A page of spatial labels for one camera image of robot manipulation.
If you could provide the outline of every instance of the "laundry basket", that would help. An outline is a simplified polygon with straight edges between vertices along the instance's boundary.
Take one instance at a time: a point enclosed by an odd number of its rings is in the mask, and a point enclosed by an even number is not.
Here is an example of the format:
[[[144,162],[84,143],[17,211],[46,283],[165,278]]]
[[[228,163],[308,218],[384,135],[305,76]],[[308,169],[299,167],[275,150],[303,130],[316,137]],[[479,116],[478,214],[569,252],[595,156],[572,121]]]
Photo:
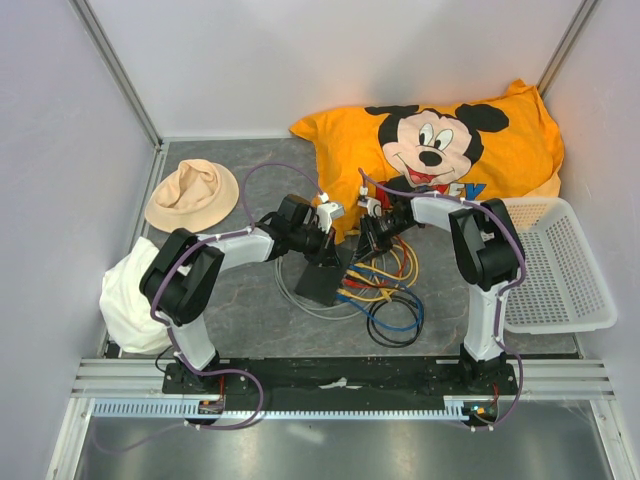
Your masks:
[[[571,206],[560,198],[504,202],[527,259],[527,278],[508,297],[505,328],[543,334],[612,326],[611,294]]]

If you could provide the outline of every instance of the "white wall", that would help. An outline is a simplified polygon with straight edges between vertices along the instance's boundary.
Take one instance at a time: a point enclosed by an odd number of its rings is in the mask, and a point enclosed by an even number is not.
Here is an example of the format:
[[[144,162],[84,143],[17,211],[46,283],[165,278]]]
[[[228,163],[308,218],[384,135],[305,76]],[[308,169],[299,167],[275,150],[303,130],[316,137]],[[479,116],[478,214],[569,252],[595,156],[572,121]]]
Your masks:
[[[163,136],[278,136],[340,105],[537,83],[579,0],[91,0]]]
[[[28,480],[96,354],[153,152],[66,0],[4,2],[0,44],[0,464]]]
[[[640,448],[640,33],[636,0],[601,2],[553,84],[547,105],[567,148],[562,196],[576,210],[619,310],[583,335],[605,361]]]

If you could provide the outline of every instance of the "beige hat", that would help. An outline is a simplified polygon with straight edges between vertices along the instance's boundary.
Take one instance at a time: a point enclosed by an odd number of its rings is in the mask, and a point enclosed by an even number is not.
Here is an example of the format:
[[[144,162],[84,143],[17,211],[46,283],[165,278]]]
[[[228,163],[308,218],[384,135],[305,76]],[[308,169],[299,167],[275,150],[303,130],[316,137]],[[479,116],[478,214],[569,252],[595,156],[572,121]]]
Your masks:
[[[238,182],[222,165],[183,160],[151,194],[144,216],[164,232],[199,232],[224,219],[238,203]]]

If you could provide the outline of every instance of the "orange pillow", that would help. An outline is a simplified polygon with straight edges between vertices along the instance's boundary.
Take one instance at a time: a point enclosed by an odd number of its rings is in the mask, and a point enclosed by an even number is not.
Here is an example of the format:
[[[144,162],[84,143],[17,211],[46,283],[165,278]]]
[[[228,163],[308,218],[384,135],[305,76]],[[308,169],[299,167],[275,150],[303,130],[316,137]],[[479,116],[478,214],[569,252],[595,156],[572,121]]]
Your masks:
[[[469,200],[557,196],[564,145],[535,86],[449,107],[345,107],[309,115],[291,132],[314,143],[318,180],[346,214],[336,241],[359,224],[358,168],[385,182],[404,175]]]

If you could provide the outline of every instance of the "hat brim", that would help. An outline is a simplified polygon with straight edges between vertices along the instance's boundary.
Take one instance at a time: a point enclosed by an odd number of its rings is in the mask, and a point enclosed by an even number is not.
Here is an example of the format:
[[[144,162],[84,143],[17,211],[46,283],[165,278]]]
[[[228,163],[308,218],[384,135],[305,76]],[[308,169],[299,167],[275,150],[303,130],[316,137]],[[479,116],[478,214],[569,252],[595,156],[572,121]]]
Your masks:
[[[218,163],[212,164],[220,176],[219,192],[215,198],[203,208],[189,213],[181,213],[160,207],[155,201],[155,194],[168,181],[165,178],[151,194],[144,212],[146,220],[158,230],[171,233],[176,228],[186,228],[190,232],[201,232],[217,225],[235,208],[240,196],[238,182],[228,168]]]

